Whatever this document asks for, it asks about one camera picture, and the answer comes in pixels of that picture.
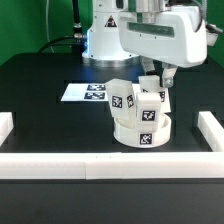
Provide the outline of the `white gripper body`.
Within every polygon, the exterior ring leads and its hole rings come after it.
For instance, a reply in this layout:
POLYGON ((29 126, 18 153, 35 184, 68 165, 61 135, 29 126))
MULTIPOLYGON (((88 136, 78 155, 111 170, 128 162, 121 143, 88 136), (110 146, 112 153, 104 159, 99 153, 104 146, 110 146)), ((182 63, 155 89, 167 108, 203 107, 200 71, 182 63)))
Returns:
POLYGON ((198 6, 171 6, 156 12, 153 22, 149 15, 143 12, 139 21, 136 12, 119 13, 119 39, 125 51, 183 68, 206 59, 206 27, 198 6))

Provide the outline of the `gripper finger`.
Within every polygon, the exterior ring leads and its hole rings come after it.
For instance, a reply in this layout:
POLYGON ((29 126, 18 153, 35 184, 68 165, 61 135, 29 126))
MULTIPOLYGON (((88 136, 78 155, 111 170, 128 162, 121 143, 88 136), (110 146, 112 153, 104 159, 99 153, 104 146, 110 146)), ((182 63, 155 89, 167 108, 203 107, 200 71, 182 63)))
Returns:
POLYGON ((174 84, 174 76, 176 74, 178 67, 172 64, 163 63, 162 68, 163 68, 163 73, 161 77, 162 86, 164 88, 170 88, 174 84))
POLYGON ((141 62, 141 66, 144 70, 144 73, 146 75, 155 75, 156 74, 156 70, 155 70, 154 63, 153 63, 152 59, 141 56, 140 62, 141 62))

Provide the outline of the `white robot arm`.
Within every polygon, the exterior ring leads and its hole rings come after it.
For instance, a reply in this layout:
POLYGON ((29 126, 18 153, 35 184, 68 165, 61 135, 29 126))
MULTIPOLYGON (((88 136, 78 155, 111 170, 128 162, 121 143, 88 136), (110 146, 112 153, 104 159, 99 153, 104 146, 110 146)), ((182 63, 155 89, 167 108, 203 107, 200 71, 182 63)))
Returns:
POLYGON ((200 65, 206 56, 206 23, 194 0, 93 0, 86 63, 120 67, 139 61, 153 74, 159 61, 160 85, 171 87, 179 67, 200 65))

